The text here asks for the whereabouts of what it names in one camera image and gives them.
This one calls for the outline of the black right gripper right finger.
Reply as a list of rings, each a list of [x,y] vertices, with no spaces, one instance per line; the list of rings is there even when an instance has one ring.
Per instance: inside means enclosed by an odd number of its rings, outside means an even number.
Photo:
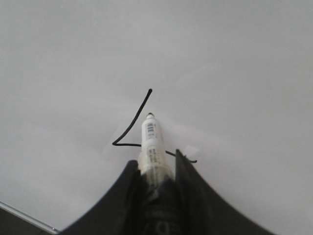
[[[176,184],[187,235],[272,234],[220,197],[178,149]]]

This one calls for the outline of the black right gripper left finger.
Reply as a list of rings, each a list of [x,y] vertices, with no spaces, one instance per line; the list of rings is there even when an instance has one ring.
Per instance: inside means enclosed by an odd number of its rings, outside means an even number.
[[[126,164],[108,192],[62,235],[132,235],[132,197],[140,173],[136,160]]]

